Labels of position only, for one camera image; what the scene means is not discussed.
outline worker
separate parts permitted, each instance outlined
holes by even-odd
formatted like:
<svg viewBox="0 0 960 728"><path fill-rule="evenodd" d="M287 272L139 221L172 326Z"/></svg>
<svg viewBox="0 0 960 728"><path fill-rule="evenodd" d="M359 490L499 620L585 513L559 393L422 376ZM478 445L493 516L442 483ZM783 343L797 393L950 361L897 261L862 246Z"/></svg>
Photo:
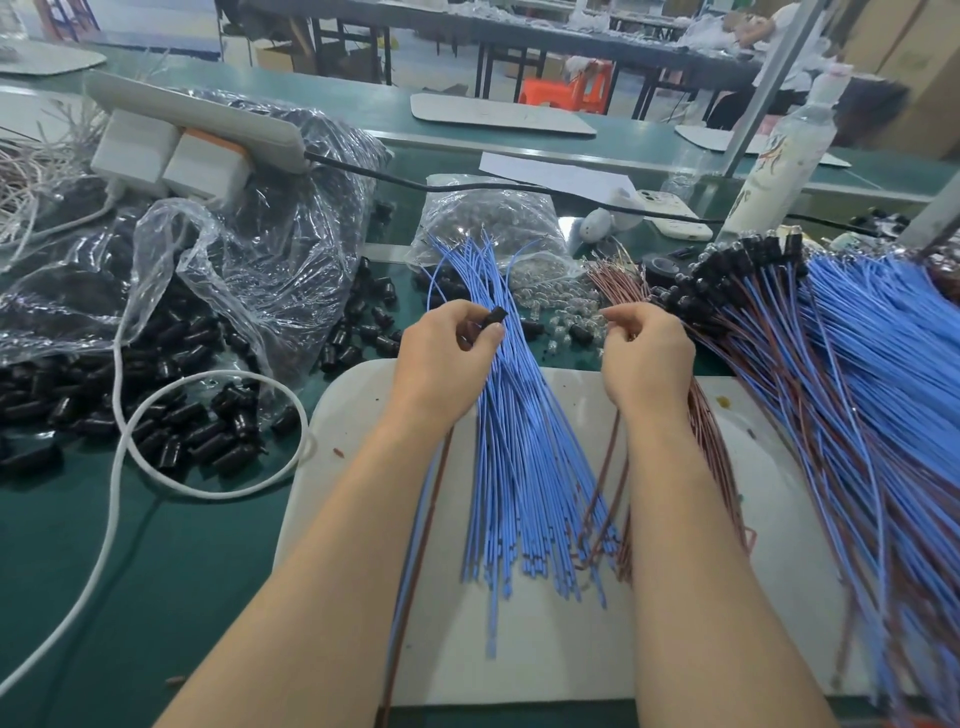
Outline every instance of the worker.
<svg viewBox="0 0 960 728"><path fill-rule="evenodd" d="M452 301L404 331L379 422L156 728L373 727L423 480L503 339L501 324L472 335L487 314ZM604 316L604 385L629 437L640 725L837 728L690 429L694 349L683 324L648 303Z"/></svg>
<svg viewBox="0 0 960 728"><path fill-rule="evenodd" d="M760 15L742 15L738 16L733 33L736 36L737 44L741 48L753 48L762 40L767 41L767 57L760 67L759 73L754 78L752 88L742 91L735 91L720 99L713 111L707 118L707 126L710 129L722 129L730 131L736 125L736 122L743 116L744 111L750 105L754 98L756 88L760 85L763 77L770 68L770 61L774 53L780 46L780 42L786 35L786 29L797 15L800 9L800 3L790 3L784 5L776 11L770 18L764 18ZM790 111L790 108L797 104L806 102L806 94L813 84L810 74L804 70L811 55L817 55L817 46L820 43L820 37L824 34L824 16L822 12L817 18L810 31L810 35L804 43L804 47L797 56L790 70L787 71L786 78L780 85L780 90L774 96L767 109L768 114L775 116L784 116Z"/></svg>

